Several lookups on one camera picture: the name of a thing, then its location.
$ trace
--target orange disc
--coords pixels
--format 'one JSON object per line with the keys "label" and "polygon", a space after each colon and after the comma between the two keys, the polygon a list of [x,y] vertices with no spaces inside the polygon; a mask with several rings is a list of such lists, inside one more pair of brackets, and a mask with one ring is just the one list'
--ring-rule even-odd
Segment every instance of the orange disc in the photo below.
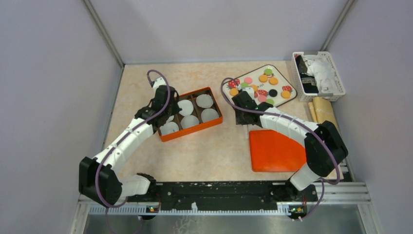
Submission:
{"label": "orange disc", "polygon": [[283,97],[285,99],[289,98],[290,96],[291,96],[291,93],[287,90],[284,90],[284,91],[281,92],[281,97]]}
{"label": "orange disc", "polygon": [[237,94],[238,94],[238,89],[232,88],[232,89],[229,91],[229,94],[231,94],[231,96],[237,95]]}
{"label": "orange disc", "polygon": [[271,77],[271,78],[270,78],[270,84],[272,84],[272,85],[278,84],[278,79],[275,78],[275,77]]}
{"label": "orange disc", "polygon": [[264,83],[264,82],[267,82],[268,77],[267,77],[267,75],[261,75],[258,79],[259,79],[262,83]]}
{"label": "orange disc", "polygon": [[254,92],[258,90],[258,87],[255,84],[251,84],[250,87],[254,89]]}

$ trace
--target cable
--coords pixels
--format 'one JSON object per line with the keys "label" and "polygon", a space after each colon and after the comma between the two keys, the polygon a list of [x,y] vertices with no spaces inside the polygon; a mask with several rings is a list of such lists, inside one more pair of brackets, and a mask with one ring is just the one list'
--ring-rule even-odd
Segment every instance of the cable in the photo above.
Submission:
{"label": "cable", "polygon": [[158,210],[161,209],[161,196],[159,194],[156,194],[159,197],[159,204],[158,204]]}
{"label": "cable", "polygon": [[307,217],[309,217],[309,216],[314,212],[314,210],[317,208],[317,206],[319,206],[319,204],[320,204],[321,201],[322,201],[322,198],[324,197],[324,190],[325,190],[324,181],[321,181],[321,187],[322,187],[322,189],[321,189],[320,198],[319,198],[319,200],[317,201],[317,203],[315,204],[315,206],[310,210],[310,212],[308,212],[307,215],[304,216],[304,217],[296,218],[296,219],[293,219],[293,220],[303,221],[303,220],[305,220]]}
{"label": "cable", "polygon": [[302,196],[302,208],[307,206],[307,198],[304,196]]}
{"label": "cable", "polygon": [[[152,119],[154,119],[154,118],[156,118],[158,115],[160,115],[160,114],[166,109],[166,107],[168,106],[169,100],[170,100],[170,87],[169,87],[169,84],[168,84],[168,81],[167,81],[166,77],[165,77],[162,73],[158,72],[157,70],[153,70],[153,69],[152,69],[152,70],[149,70],[149,71],[146,73],[146,76],[147,76],[148,81],[149,81],[149,83],[150,83],[151,85],[153,84],[153,81],[150,79],[150,73],[151,73],[151,72],[157,73],[158,75],[160,75],[160,76],[164,79],[165,84],[166,84],[166,86],[167,86],[167,90],[168,90],[167,100],[166,100],[165,105],[162,107],[162,109],[161,109],[160,111],[158,111],[158,112],[157,112],[156,114],[154,114],[153,116],[147,118],[146,120],[140,122],[138,125],[136,125],[135,127],[132,128],[132,131],[135,131],[135,130],[136,130],[137,128],[139,128],[140,126],[144,125],[145,123],[151,121]],[[116,143],[116,145],[119,145],[120,143],[122,143],[122,141],[125,140],[130,134],[131,134],[131,132],[127,132],[127,133]],[[121,207],[121,206],[125,205],[125,203],[126,203],[126,201],[128,200],[128,198],[126,198],[125,201],[123,201],[121,204],[118,204],[118,205],[111,205],[111,204],[109,204],[109,203],[105,200],[105,198],[103,197],[102,193],[100,192],[100,188],[99,188],[99,173],[100,173],[100,171],[102,170],[103,164],[105,163],[105,161],[108,159],[108,157],[111,155],[111,153],[112,153],[114,150],[115,150],[115,148],[112,147],[112,148],[108,151],[108,153],[103,157],[102,161],[100,162],[99,166],[97,167],[96,175],[95,175],[95,177],[94,177],[94,184],[95,184],[95,186],[96,186],[97,196],[99,197],[100,201],[101,201],[105,206],[108,207],[108,208],[106,209],[106,212],[105,212],[105,214],[106,214],[106,223],[107,223],[107,225],[108,225],[109,230],[110,230],[113,234],[114,234],[114,231],[111,229],[111,227],[110,227],[110,225],[109,225],[109,222],[108,222],[108,219],[107,219],[107,218],[108,218],[108,217],[107,217],[107,215],[108,215],[108,210],[109,210],[109,208],[118,208],[118,207]]]}
{"label": "cable", "polygon": [[300,126],[301,128],[305,129],[306,131],[308,131],[311,135],[313,135],[313,136],[317,139],[317,141],[322,145],[322,147],[324,148],[324,150],[327,152],[328,156],[330,157],[331,161],[333,162],[334,168],[335,168],[335,170],[336,170],[337,178],[336,178],[336,180],[335,180],[334,182],[330,182],[330,181],[328,181],[328,180],[325,180],[324,178],[321,178],[322,191],[321,191],[321,195],[320,195],[319,200],[317,201],[317,203],[316,203],[316,205],[313,207],[313,209],[311,209],[311,211],[310,211],[304,218],[301,218],[301,217],[300,217],[301,220],[306,219],[309,215],[311,215],[311,214],[313,213],[313,211],[317,208],[317,206],[319,206],[319,204],[321,203],[322,198],[324,197],[324,182],[328,182],[328,183],[333,184],[333,185],[336,185],[336,184],[338,184],[338,183],[340,182],[340,173],[339,173],[339,170],[338,170],[338,164],[337,164],[337,162],[336,162],[336,159],[334,158],[333,154],[331,153],[331,151],[330,151],[330,149],[327,147],[327,145],[324,143],[324,141],[323,141],[313,130],[311,130],[310,128],[308,128],[307,126],[305,126],[304,124],[302,124],[301,122],[295,120],[294,118],[291,118],[291,117],[289,117],[289,116],[284,116],[284,115],[282,115],[282,114],[280,115],[280,114],[270,113],[270,112],[265,112],[265,111],[248,110],[248,109],[245,109],[245,108],[242,108],[242,107],[238,107],[238,106],[232,104],[231,101],[228,99],[228,97],[225,95],[224,90],[223,90],[224,84],[225,84],[225,82],[226,82],[227,80],[232,80],[232,81],[234,81],[235,83],[237,83],[237,82],[235,81],[234,78],[225,78],[225,79],[223,79],[222,82],[221,82],[221,94],[222,94],[222,97],[224,98],[224,100],[225,100],[230,106],[232,106],[233,108],[235,108],[235,109],[237,109],[237,110],[240,110],[240,111],[250,112],[250,113],[255,113],[255,114],[260,114],[260,115],[271,115],[271,116],[276,116],[276,117],[282,117],[282,118],[284,118],[284,119],[287,119],[287,120],[290,120],[290,121],[296,123],[298,126]]}

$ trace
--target pink disc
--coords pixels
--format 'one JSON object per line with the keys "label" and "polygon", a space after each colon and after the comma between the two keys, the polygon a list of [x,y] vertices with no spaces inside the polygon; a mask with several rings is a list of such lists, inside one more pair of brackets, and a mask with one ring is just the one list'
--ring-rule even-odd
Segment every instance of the pink disc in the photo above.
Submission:
{"label": "pink disc", "polygon": [[267,101],[267,97],[264,96],[264,95],[259,95],[259,96],[258,96],[258,101],[259,101],[259,102],[265,102],[265,101]]}
{"label": "pink disc", "polygon": [[252,78],[251,77],[245,77],[244,82],[247,84],[251,84],[252,83]]}

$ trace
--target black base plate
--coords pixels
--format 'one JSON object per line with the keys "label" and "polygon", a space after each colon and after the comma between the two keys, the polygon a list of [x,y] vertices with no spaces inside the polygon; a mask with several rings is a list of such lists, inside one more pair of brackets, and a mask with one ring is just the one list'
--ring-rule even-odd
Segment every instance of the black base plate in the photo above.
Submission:
{"label": "black base plate", "polygon": [[314,185],[300,195],[286,195],[285,181],[214,181],[214,182],[156,182],[146,195],[135,195],[128,202],[159,202],[162,210],[191,210],[196,202],[200,211],[276,210],[279,201],[317,201]]}

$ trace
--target orange tray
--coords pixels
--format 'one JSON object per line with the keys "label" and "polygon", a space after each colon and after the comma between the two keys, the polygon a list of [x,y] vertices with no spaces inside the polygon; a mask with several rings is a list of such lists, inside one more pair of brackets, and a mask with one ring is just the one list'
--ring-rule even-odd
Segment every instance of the orange tray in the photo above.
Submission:
{"label": "orange tray", "polygon": [[[201,112],[204,110],[204,108],[199,107],[196,104],[196,98],[199,95],[202,95],[202,94],[208,94],[212,97],[212,100],[213,100],[214,103],[211,106],[211,108],[216,110],[218,112],[218,116],[219,116],[218,118],[213,119],[213,120],[208,121],[208,122],[205,122],[205,123],[202,122],[202,119],[201,119]],[[159,137],[161,138],[161,141],[163,141],[163,142],[169,141],[169,140],[172,140],[172,139],[175,139],[175,138],[178,138],[178,137],[182,137],[182,136],[185,136],[185,135],[200,131],[202,129],[209,128],[209,127],[212,127],[212,126],[215,126],[215,125],[218,125],[218,124],[222,123],[222,121],[223,121],[222,113],[221,113],[221,110],[219,109],[219,107],[217,105],[217,102],[215,101],[215,97],[214,97],[214,95],[211,91],[211,88],[207,87],[207,88],[199,89],[199,90],[196,90],[196,91],[193,91],[193,92],[190,92],[190,93],[182,94],[182,95],[179,96],[179,100],[184,100],[184,99],[188,99],[192,102],[192,105],[194,106],[194,111],[192,112],[192,115],[196,116],[199,119],[200,124],[195,125],[195,126],[190,127],[190,128],[183,129],[182,125],[181,125],[181,120],[182,120],[183,116],[180,115],[180,114],[176,114],[174,116],[172,122],[175,122],[176,124],[178,124],[179,131],[171,133],[171,134],[167,134],[167,135],[164,135],[164,136],[161,136],[160,131],[158,131],[158,134],[159,134]]]}
{"label": "orange tray", "polygon": [[303,146],[272,130],[250,131],[249,150],[255,172],[296,172],[307,161]]}

